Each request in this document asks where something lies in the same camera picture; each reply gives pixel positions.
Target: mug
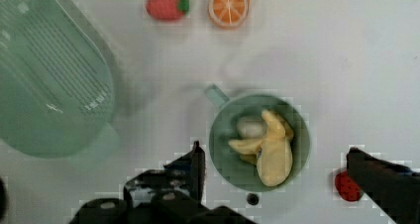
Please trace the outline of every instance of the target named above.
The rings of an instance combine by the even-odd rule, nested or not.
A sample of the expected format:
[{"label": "mug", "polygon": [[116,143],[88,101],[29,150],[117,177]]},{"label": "mug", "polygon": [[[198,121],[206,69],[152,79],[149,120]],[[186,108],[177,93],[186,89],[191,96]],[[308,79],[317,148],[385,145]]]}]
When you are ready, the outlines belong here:
[{"label": "mug", "polygon": [[[231,99],[214,84],[205,90],[205,95],[219,109],[210,130],[210,157],[219,174],[228,182],[246,191],[265,192],[287,185],[300,174],[308,161],[311,142],[304,119],[291,105],[269,94],[251,94]],[[290,144],[293,155],[290,175],[274,187],[265,186],[257,168],[242,161],[239,154],[228,145],[229,140],[241,139],[237,131],[241,117],[260,117],[265,109],[283,117],[294,132]]]}]

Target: white backdrop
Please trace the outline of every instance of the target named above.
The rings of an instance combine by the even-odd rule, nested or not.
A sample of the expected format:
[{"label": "white backdrop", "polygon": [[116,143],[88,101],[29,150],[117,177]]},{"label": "white backdrop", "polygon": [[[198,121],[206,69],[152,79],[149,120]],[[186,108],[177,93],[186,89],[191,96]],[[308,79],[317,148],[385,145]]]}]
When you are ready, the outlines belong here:
[{"label": "white backdrop", "polygon": [[107,39],[124,81],[113,125],[120,149],[97,169],[26,157],[0,144],[11,196],[5,223],[68,223],[87,200],[122,197],[144,168],[161,168],[194,140],[205,148],[217,110],[203,89],[269,91],[307,120],[312,150],[293,184],[246,204],[207,157],[208,207],[228,205],[259,223],[393,223],[368,198],[341,200],[331,173],[351,145],[420,168],[420,0],[253,0],[238,31],[207,20],[191,0],[180,25],[144,14],[145,0],[73,0]]}]

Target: red object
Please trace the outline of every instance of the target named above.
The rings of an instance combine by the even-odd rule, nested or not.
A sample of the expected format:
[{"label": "red object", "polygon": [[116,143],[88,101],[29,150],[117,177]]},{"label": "red object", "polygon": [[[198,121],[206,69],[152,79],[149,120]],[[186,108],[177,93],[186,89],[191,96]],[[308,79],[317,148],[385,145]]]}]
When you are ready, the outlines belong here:
[{"label": "red object", "polygon": [[361,199],[361,188],[349,177],[347,171],[336,175],[335,184],[340,196],[346,201],[355,202]]},{"label": "red object", "polygon": [[148,0],[146,10],[151,17],[161,21],[176,21],[187,13],[186,0]]}]

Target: mug handle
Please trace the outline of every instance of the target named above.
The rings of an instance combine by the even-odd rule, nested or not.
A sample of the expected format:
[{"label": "mug handle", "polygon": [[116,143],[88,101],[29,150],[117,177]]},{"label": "mug handle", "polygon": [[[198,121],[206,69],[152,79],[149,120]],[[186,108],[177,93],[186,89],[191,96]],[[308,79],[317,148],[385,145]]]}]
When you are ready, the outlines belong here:
[{"label": "mug handle", "polygon": [[229,97],[216,84],[210,85],[204,94],[218,109],[221,109],[229,102]]}]

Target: orange slice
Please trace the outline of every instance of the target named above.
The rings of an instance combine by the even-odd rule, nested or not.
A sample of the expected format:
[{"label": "orange slice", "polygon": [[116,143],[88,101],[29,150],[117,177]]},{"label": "orange slice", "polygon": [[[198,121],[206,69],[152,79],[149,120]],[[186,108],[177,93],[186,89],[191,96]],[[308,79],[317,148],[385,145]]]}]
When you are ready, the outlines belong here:
[{"label": "orange slice", "polygon": [[249,10],[250,0],[210,0],[209,3],[209,17],[221,28],[238,28],[247,19]]}]

